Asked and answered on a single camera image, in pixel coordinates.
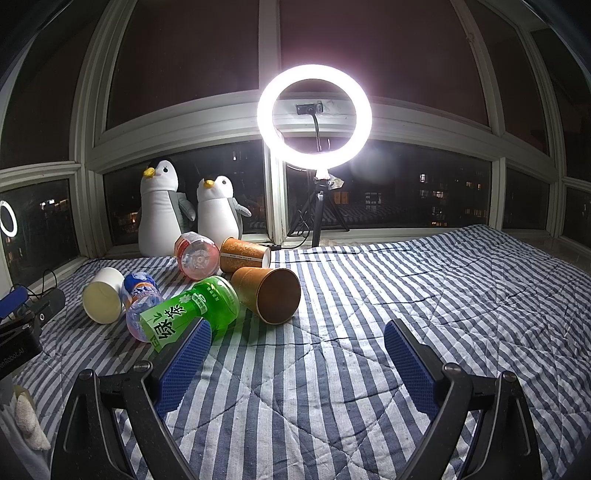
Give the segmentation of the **gloved left hand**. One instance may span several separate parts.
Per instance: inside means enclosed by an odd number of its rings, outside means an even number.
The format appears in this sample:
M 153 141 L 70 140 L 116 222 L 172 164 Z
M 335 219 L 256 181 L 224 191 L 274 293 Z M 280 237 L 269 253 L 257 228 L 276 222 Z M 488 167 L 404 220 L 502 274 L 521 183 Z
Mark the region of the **gloved left hand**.
M 51 444 L 26 392 L 1 382 L 1 478 L 49 479 Z

